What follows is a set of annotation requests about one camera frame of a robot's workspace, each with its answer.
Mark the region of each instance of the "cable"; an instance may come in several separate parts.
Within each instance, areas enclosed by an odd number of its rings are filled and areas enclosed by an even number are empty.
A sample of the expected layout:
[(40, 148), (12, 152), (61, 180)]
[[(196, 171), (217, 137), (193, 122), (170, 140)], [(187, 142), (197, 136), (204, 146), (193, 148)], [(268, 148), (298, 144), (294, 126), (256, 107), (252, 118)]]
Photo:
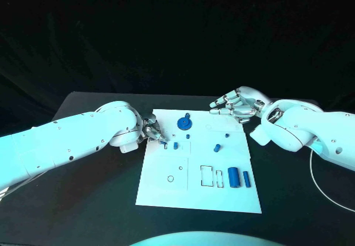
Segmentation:
[(11, 190), (1, 192), (0, 193), (0, 199), (2, 199), (7, 195), (10, 195), (21, 186), (24, 186), (28, 182), (31, 182), (35, 178), (38, 178), (46, 172), (40, 173), (33, 178), (27, 178)]
[(344, 207), (343, 205), (337, 204), (327, 196), (326, 194), (323, 193), (321, 189), (318, 188), (317, 186), (317, 183), (315, 183), (315, 180), (314, 180), (314, 176), (313, 176), (313, 171), (311, 171), (311, 156), (313, 156), (313, 150), (310, 151), (310, 157), (308, 157), (308, 169), (310, 169), (310, 176), (311, 176), (311, 179), (313, 179), (313, 182), (314, 182), (314, 185), (318, 189), (318, 191), (321, 192), (323, 196), (327, 198), (327, 200), (334, 203), (337, 206), (340, 206), (343, 209), (347, 209), (349, 211), (355, 212), (355, 210), (349, 209), (347, 207)]

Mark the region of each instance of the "white paper sheet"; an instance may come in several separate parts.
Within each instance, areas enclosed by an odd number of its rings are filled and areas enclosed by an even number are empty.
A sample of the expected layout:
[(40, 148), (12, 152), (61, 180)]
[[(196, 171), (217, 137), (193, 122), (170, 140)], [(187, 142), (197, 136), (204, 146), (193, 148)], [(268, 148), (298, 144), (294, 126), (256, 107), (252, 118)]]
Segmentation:
[[(183, 131), (175, 123), (186, 113), (190, 114), (191, 128)], [(261, 213), (242, 125), (232, 117), (210, 115), (206, 111), (154, 109), (152, 114), (168, 142), (167, 149), (157, 141), (145, 145), (135, 204)], [(217, 153), (213, 152), (216, 144), (220, 145)], [(212, 187), (200, 185), (200, 166), (212, 167)], [(229, 167), (239, 170), (239, 188), (229, 187)], [(222, 171), (222, 188), (216, 184), (220, 178), (216, 170)], [(245, 187), (242, 171), (248, 171), (249, 188)]]

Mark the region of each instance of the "blue object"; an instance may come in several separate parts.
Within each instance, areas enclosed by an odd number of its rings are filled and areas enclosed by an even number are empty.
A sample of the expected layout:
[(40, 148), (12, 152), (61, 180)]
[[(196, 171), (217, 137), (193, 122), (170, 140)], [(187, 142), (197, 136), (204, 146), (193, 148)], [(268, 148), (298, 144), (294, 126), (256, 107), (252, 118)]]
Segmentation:
[(240, 187), (238, 168), (227, 168), (227, 176), (229, 176), (229, 186), (232, 188)]
[(177, 120), (177, 127), (180, 130), (186, 131), (191, 127), (190, 114), (186, 113), (184, 117)]
[(243, 171), (242, 175), (243, 175), (245, 186), (246, 186), (246, 188), (249, 188), (251, 186), (249, 186), (249, 175), (248, 175), (248, 172)]
[(219, 151), (219, 149), (220, 149), (220, 145), (219, 145), (219, 144), (216, 144), (213, 151), (214, 151), (214, 152), (217, 152), (217, 151)]

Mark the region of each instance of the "black curtain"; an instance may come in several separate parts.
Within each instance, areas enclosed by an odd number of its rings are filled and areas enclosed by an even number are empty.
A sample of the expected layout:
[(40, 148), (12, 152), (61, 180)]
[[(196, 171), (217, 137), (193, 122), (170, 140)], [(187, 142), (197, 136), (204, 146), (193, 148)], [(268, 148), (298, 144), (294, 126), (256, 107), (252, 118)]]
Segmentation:
[(350, 6), (4, 0), (0, 12), (1, 135), (46, 123), (72, 91), (220, 96), (245, 85), (353, 110)]

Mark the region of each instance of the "robotic arm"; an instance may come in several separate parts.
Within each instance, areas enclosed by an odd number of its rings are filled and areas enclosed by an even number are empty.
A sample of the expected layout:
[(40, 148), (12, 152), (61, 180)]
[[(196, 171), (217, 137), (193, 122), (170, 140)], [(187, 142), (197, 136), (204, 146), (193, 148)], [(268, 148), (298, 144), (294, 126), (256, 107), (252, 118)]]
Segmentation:
[(1, 137), (0, 190), (99, 151), (108, 143), (122, 153), (135, 150), (145, 138), (165, 141), (155, 117), (141, 116), (124, 101)]
[(275, 102), (255, 89), (240, 86), (212, 103), (210, 114), (232, 116), (246, 123), (253, 115), (261, 123), (249, 133), (259, 145), (272, 141), (282, 149), (295, 152), (307, 146), (331, 163), (355, 171), (355, 115), (323, 112), (313, 104), (297, 100)]

